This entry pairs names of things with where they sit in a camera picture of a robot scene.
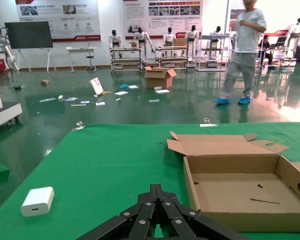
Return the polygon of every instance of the green table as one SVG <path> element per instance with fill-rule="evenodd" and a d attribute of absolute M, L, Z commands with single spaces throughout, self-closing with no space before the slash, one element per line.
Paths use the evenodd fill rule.
<path fill-rule="evenodd" d="M 287 145 L 300 162 L 300 123 L 199 125 L 90 125 L 70 132 L 0 207 L 0 240 L 73 240 L 137 202 L 150 184 L 162 184 L 188 205 L 183 158 L 167 148 L 178 134 L 258 134 Z M 52 186 L 50 213 L 22 217 L 28 191 Z M 300 240 L 300 233 L 246 233 L 254 240 Z"/>

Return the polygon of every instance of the exhibition hall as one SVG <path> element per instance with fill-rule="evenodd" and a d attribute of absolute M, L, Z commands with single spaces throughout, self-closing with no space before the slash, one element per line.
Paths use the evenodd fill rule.
<path fill-rule="evenodd" d="M 300 240 L 300 0 L 0 0 L 0 240 Z"/>

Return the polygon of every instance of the blue object on floor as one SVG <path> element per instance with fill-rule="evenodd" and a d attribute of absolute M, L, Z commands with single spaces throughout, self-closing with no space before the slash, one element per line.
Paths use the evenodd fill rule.
<path fill-rule="evenodd" d="M 240 98 L 238 104 L 249 104 L 250 102 L 251 102 L 250 97 L 242 97 L 242 98 Z"/>
<path fill-rule="evenodd" d="M 217 100 L 214 101 L 218 105 L 224 105 L 224 104 L 229 104 L 230 99 L 229 98 L 218 98 Z"/>

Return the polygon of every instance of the person sitting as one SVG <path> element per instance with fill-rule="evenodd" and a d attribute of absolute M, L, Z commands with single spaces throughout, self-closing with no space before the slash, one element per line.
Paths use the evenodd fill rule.
<path fill-rule="evenodd" d="M 272 60 L 274 58 L 272 53 L 267 53 L 267 51 L 264 50 L 264 49 L 269 49 L 270 48 L 269 35 L 264 35 L 263 44 L 262 44 L 262 41 L 261 41 L 260 44 L 259 44 L 259 47 L 260 48 L 262 47 L 262 51 L 259 51 L 259 56 L 258 56 L 258 58 L 260 58 L 260 61 L 261 61 L 261 67 L 260 68 L 262 69 L 262 67 L 264 66 L 264 59 L 265 58 L 269 60 L 268 65 L 272 64 Z"/>

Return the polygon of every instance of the cardboard box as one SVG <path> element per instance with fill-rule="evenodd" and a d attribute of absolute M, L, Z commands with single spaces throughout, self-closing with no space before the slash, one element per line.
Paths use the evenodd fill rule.
<path fill-rule="evenodd" d="M 288 147 L 253 134 L 171 134 L 192 209 L 238 232 L 300 232 L 300 170 L 279 156 Z"/>
<path fill-rule="evenodd" d="M 138 47 L 137 43 L 135 41 L 131 41 L 130 43 L 131 43 L 132 48 L 137 48 Z"/>
<path fill-rule="evenodd" d="M 187 42 L 185 38 L 176 38 L 173 40 L 174 46 L 187 46 Z"/>
<path fill-rule="evenodd" d="M 175 76 L 177 74 L 173 69 L 146 66 L 144 74 L 145 86 L 152 89 L 155 87 L 169 89 L 172 87 L 172 80 Z"/>

